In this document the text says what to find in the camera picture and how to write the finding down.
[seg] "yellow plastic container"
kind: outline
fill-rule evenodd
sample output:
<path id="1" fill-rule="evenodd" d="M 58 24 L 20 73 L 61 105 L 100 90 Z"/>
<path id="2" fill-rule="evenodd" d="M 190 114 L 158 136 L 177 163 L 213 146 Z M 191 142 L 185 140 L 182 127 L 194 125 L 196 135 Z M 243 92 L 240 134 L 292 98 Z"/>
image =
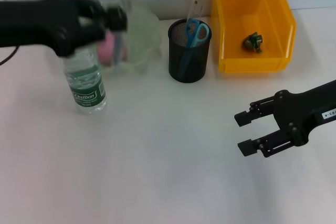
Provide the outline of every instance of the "yellow plastic container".
<path id="1" fill-rule="evenodd" d="M 276 72 L 292 57 L 296 22 L 286 0 L 213 0 L 212 32 L 219 70 Z M 243 40 L 262 35 L 262 53 L 242 48 Z"/>

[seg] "scissors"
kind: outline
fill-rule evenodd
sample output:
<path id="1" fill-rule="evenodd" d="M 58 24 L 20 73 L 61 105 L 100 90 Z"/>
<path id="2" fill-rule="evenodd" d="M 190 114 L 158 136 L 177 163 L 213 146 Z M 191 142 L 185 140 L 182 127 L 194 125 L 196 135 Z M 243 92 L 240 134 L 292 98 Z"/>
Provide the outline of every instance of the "scissors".
<path id="1" fill-rule="evenodd" d="M 195 30 L 192 34 L 189 32 L 189 25 L 191 23 L 196 23 Z M 200 36 L 202 28 L 205 28 L 206 35 L 203 39 L 200 39 L 199 36 Z M 200 24 L 200 21 L 198 19 L 193 19 L 192 18 L 192 19 L 189 19 L 187 21 L 186 34 L 187 34 L 187 37 L 188 37 L 188 42 L 187 42 L 186 47 L 191 48 L 191 47 L 197 47 L 198 43 L 207 41 L 210 32 L 209 32 L 209 27 L 206 24 L 203 24 L 203 23 Z M 192 59 L 192 52 L 186 52 L 183 55 L 180 66 L 179 66 L 179 70 L 178 70 L 179 78 L 182 79 L 183 76 L 185 75 L 185 72 L 186 72 L 186 70 L 187 70 L 187 68 L 190 64 L 191 59 Z"/>

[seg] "water bottle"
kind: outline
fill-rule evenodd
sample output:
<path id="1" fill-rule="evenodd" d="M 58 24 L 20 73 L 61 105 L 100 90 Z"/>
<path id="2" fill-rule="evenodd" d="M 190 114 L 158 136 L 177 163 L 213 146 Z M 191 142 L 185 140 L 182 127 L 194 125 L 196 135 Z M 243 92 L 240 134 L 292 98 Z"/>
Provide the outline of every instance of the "water bottle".
<path id="1" fill-rule="evenodd" d="M 77 49 L 63 60 L 64 74 L 78 107 L 85 113 L 101 111 L 107 103 L 97 55 L 90 48 Z"/>

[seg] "green label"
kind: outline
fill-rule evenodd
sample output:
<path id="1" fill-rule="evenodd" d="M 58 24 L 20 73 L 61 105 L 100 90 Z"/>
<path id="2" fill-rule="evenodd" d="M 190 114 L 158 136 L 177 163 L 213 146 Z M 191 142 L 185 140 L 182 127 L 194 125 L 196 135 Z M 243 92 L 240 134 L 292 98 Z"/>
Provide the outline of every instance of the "green label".
<path id="1" fill-rule="evenodd" d="M 75 102 L 82 107 L 93 107 L 105 98 L 105 89 L 102 79 L 89 89 L 74 89 L 70 87 Z"/>

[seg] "pen holder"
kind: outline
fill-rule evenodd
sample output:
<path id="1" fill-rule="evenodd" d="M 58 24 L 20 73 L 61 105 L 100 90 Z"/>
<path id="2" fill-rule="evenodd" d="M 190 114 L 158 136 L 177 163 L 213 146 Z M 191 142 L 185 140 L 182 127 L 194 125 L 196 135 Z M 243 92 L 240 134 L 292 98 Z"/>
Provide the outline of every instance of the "pen holder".
<path id="1" fill-rule="evenodd" d="M 187 48 L 186 22 L 186 19 L 181 19 L 171 25 L 168 30 L 169 74 L 179 82 L 192 83 L 204 77 L 212 33 L 209 28 L 208 38 L 204 42 Z M 190 26 L 191 34 L 194 32 L 195 26 L 195 24 Z M 202 28 L 198 38 L 203 39 L 206 35 L 206 29 Z"/>

